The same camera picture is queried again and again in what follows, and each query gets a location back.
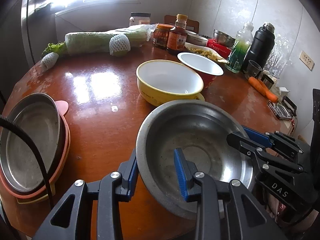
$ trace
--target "plate of food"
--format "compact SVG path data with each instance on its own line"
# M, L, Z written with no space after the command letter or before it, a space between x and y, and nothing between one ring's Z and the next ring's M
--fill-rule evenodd
M187 50L189 52L195 53L195 54L199 54L199 55L204 56L204 57L206 57L208 59L211 59L214 62L226 63L226 64L229 63L229 61L227 61L226 59L221 57L219 55L219 53L216 52L214 49L211 49L211 48L208 48L208 47L194 45L194 44L191 44L191 43L188 43L188 42L185 43L185 47L187 48Z

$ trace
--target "yellow bowl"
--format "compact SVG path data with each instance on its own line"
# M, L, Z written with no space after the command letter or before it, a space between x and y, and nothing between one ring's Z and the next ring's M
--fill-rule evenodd
M203 81L189 67L170 60L150 60L137 68L138 89L154 106L177 99L199 99Z

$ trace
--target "glass cup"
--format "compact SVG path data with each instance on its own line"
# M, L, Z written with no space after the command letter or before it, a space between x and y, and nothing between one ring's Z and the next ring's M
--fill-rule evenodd
M253 60L249 60L247 71L244 76L246 79L249 79L249 77L256 77L261 70L262 69L258 63L254 62Z

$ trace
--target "chili sauce jar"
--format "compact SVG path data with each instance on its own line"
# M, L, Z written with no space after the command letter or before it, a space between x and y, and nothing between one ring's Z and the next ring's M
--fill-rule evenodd
M171 28L172 25L159 23L153 33L153 46L166 49Z

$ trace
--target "metal screw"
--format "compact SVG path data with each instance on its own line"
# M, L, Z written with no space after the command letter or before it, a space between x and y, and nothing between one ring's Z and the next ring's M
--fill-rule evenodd
M80 186L82 186L84 184L84 181L82 180L82 179L77 179L76 181L75 181L75 185L77 186L77 187L80 187Z
M114 171L110 174L110 177L113 179L119 178L120 177L120 173L117 171Z
M202 171L197 171L196 174L195 174L195 176L196 176L197 178L203 178L203 177L204 177L204 173L203 173Z
M231 184L232 184L233 186L235 186L235 187L239 187L239 186L241 185L240 181L237 180L237 179L233 179L233 180L231 181Z

